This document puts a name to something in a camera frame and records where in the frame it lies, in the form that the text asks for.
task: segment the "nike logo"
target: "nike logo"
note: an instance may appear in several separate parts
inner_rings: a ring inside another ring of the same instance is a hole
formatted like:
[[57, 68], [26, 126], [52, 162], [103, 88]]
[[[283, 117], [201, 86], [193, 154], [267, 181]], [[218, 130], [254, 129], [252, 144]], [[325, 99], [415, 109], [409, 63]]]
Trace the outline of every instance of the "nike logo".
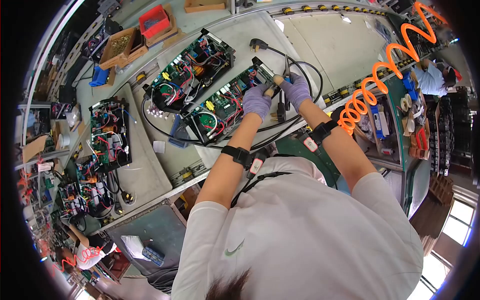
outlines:
[[238, 245], [235, 250], [233, 251], [228, 251], [228, 249], [225, 249], [225, 256], [232, 256], [235, 254], [235, 252], [237, 252], [242, 246], [243, 246], [243, 242], [245, 242], [245, 239], [243, 239], [243, 241], [241, 241], [240, 245]]

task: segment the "label tag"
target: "label tag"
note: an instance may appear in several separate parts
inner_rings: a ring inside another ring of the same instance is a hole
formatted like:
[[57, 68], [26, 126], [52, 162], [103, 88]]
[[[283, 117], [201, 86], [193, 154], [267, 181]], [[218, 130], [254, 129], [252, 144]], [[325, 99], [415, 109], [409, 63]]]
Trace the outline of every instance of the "label tag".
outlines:
[[252, 166], [250, 167], [250, 173], [257, 174], [258, 170], [260, 170], [260, 167], [263, 164], [264, 162], [261, 159], [259, 158], [254, 159], [252, 162]]
[[305, 139], [305, 141], [303, 141], [303, 144], [305, 145], [305, 147], [308, 148], [308, 150], [310, 150], [311, 152], [315, 152], [315, 150], [318, 149], [318, 145], [317, 143], [315, 143], [311, 137], [308, 137]]

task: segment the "red plastic bin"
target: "red plastic bin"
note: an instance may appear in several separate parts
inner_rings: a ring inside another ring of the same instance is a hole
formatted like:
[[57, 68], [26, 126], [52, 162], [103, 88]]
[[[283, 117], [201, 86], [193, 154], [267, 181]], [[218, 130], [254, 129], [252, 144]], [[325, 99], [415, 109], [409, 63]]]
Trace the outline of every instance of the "red plastic bin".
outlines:
[[[145, 22], [152, 19], [159, 20], [159, 22], [152, 25], [150, 28], [145, 29]], [[138, 22], [140, 23], [140, 32], [146, 38], [153, 38], [154, 35], [170, 26], [167, 12], [165, 12], [162, 5], [158, 5], [144, 13], [138, 18]]]

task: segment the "pliers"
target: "pliers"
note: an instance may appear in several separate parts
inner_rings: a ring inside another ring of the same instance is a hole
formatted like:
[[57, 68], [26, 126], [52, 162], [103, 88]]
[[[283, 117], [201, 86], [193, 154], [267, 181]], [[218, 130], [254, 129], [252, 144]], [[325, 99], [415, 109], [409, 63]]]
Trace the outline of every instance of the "pliers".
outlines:
[[[288, 64], [288, 56], [285, 55], [285, 71], [283, 72], [283, 79], [288, 82], [288, 83], [293, 83], [291, 80], [291, 74], [290, 74], [290, 65]], [[287, 96], [285, 96], [285, 110], [290, 110], [290, 102], [287, 99]]]

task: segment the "blue wire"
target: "blue wire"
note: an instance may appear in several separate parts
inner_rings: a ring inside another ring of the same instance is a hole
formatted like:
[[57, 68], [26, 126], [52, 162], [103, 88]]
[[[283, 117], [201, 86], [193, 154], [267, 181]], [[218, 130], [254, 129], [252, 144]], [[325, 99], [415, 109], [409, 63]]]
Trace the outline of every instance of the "blue wire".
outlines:
[[176, 86], [177, 88], [179, 88], [179, 92], [182, 92], [181, 87], [179, 87], [178, 85], [174, 84], [173, 82], [169, 82], [168, 84], [171, 84], [171, 85]]
[[127, 115], [135, 122], [135, 124], [137, 123], [137, 120], [135, 120], [126, 110], [122, 109], [122, 111], [126, 112]]

